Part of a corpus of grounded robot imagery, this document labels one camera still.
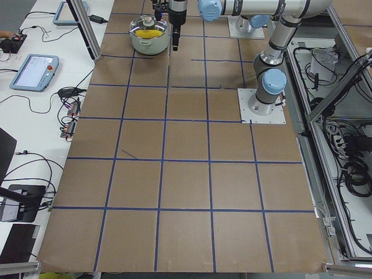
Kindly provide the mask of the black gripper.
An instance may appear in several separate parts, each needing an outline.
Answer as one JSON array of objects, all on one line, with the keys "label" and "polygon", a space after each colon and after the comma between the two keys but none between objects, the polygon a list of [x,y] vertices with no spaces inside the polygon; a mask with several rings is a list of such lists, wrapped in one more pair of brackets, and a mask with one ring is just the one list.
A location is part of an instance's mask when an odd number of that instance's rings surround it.
[{"label": "black gripper", "polygon": [[187,16],[187,0],[169,0],[169,21],[173,25],[172,48],[178,51],[181,26]]}]

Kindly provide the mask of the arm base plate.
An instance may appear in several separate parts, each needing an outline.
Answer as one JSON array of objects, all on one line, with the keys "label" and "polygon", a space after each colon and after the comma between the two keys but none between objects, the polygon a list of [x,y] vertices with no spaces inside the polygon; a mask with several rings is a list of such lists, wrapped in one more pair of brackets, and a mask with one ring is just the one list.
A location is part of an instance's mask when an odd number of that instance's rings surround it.
[{"label": "arm base plate", "polygon": [[269,19],[268,15],[228,16],[230,37],[263,40],[263,27],[267,25]]},{"label": "arm base plate", "polygon": [[286,124],[280,96],[274,103],[266,105],[256,99],[256,88],[239,88],[238,101],[241,123],[244,124]]}]

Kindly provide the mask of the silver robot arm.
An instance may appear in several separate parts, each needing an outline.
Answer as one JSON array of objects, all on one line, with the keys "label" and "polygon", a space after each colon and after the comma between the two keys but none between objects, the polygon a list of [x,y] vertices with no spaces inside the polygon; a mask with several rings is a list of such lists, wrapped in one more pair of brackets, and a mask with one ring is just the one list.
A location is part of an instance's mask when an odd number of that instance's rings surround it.
[{"label": "silver robot arm", "polygon": [[287,84],[287,77],[279,68],[284,52],[302,20],[319,15],[330,4],[331,1],[198,1],[199,15],[206,22],[229,16],[238,24],[271,29],[267,47],[253,63],[258,83],[255,95],[249,100],[253,113],[265,116],[273,111]]},{"label": "silver robot arm", "polygon": [[251,33],[256,29],[265,26],[269,22],[270,18],[270,15],[240,15],[237,17],[235,27],[241,33]]}]

